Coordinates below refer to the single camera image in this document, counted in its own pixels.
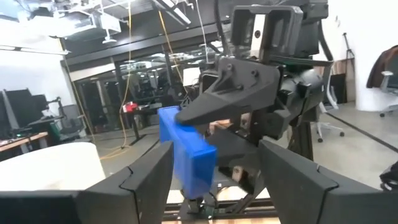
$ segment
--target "red object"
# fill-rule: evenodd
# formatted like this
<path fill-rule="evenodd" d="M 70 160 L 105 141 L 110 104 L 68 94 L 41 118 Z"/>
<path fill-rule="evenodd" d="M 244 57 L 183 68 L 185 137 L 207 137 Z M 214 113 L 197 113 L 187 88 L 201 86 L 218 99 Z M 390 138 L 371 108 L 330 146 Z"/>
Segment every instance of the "red object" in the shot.
<path fill-rule="evenodd" d="M 132 113 L 137 107 L 138 104 L 133 102 L 128 102 L 123 106 L 125 113 Z"/>

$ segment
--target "black chair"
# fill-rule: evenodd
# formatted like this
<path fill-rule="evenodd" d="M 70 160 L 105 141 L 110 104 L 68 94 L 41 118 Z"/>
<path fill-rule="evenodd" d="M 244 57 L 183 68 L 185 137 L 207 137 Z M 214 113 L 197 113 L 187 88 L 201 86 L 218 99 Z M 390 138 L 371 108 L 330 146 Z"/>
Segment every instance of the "black chair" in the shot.
<path fill-rule="evenodd" d="M 85 129 L 83 115 L 80 115 L 77 105 L 63 106 L 62 109 L 59 108 L 58 110 L 60 114 L 63 110 L 65 115 L 65 117 L 60 120 L 60 134 L 66 136 L 78 136 L 79 132 Z"/>
<path fill-rule="evenodd" d="M 398 55 L 393 56 L 386 64 L 386 69 L 382 72 L 384 75 L 380 89 L 384 93 L 398 96 Z M 387 112 L 398 110 L 398 104 L 390 105 L 380 112 L 380 117 L 384 117 Z"/>

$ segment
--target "glass wall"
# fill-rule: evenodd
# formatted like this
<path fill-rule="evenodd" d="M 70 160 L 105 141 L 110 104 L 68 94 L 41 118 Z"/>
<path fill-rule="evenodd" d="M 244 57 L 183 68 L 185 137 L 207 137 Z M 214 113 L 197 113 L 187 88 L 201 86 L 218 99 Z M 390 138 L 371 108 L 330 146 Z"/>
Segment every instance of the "glass wall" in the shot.
<path fill-rule="evenodd" d="M 101 73 L 75 82 L 85 114 L 94 133 L 121 129 L 115 71 Z"/>
<path fill-rule="evenodd" d="M 76 81 L 93 132 L 121 129 L 119 109 L 123 100 L 139 105 L 134 119 L 140 128 L 157 124 L 157 109 L 179 105 L 198 82 L 190 77 L 192 69 L 189 69 L 193 68 L 199 76 L 206 68 L 206 61 L 214 61 L 220 51 L 219 42 L 212 42 L 207 48 L 201 44 L 173 49 L 173 53 L 159 52 L 116 62 L 113 71 Z M 131 127 L 131 119 L 123 114 L 127 128 Z"/>

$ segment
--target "wooden surface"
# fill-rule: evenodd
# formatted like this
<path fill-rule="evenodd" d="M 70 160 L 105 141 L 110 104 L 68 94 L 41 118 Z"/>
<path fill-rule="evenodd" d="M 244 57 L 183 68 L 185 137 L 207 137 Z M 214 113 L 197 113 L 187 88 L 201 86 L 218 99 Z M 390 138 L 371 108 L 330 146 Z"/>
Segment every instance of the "wooden surface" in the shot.
<path fill-rule="evenodd" d="M 17 147 L 17 146 L 20 146 L 25 143 L 28 143 L 29 139 L 30 139 L 30 141 L 35 141 L 35 140 L 38 140 L 39 138 L 46 137 L 47 135 L 49 135 L 47 132 L 43 132 L 43 133 L 35 134 L 35 135 L 31 136 L 30 138 L 16 139 L 12 143 L 6 144 L 5 146 L 1 146 L 0 152 L 8 150 L 8 149 L 12 149 L 13 147 Z"/>
<path fill-rule="evenodd" d="M 239 187 L 228 187 L 223 189 L 218 195 L 218 200 L 239 200 L 246 195 L 245 191 Z M 267 189 L 264 189 L 257 198 L 269 198 Z M 167 203 L 181 203 L 183 197 L 179 190 L 171 190 Z M 162 222 L 163 224 L 180 224 L 182 222 Z M 211 221 L 197 221 L 192 224 L 202 223 L 216 223 L 216 224 L 280 224 L 278 218 L 252 218 L 252 219 L 236 219 L 236 220 L 211 220 Z"/>

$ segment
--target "table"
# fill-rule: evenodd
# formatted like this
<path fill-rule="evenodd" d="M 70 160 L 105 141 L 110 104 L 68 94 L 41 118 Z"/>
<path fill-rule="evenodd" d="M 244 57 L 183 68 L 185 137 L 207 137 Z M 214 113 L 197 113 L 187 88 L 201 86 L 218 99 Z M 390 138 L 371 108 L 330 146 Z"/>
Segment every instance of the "table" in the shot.
<path fill-rule="evenodd" d="M 239 200 L 246 195 L 245 191 L 239 187 L 228 187 L 222 190 L 218 195 L 217 199 L 221 200 Z M 267 189 L 264 189 L 257 198 L 269 198 Z M 167 198 L 167 203 L 182 203 L 183 197 L 179 190 L 171 190 L 169 192 L 169 197 Z M 162 222 L 163 224 L 181 224 L 180 221 L 172 222 Z M 278 218 L 252 218 L 252 219 L 235 219 L 235 220 L 211 220 L 211 221 L 197 221 L 192 224 L 280 224 Z"/>
<path fill-rule="evenodd" d="M 45 140 L 45 137 L 47 135 L 49 135 L 47 132 L 42 132 L 42 133 L 35 134 L 33 136 L 30 136 L 30 137 L 16 139 L 12 143 L 0 146 L 0 152 L 12 149 L 14 147 L 21 146 L 23 144 L 26 144 L 26 143 L 29 143 L 30 141 L 35 141 L 35 140 L 39 140 L 40 148 L 45 148 L 45 147 L 47 147 L 47 142 Z"/>
<path fill-rule="evenodd" d="M 47 136 L 47 141 L 49 146 L 56 146 L 61 144 L 61 140 L 59 135 L 53 130 L 52 123 L 55 123 L 57 120 L 62 119 L 63 116 L 56 116 L 54 118 L 40 119 L 28 124 L 29 127 L 32 128 L 33 132 L 41 133 L 47 132 L 49 135 Z"/>

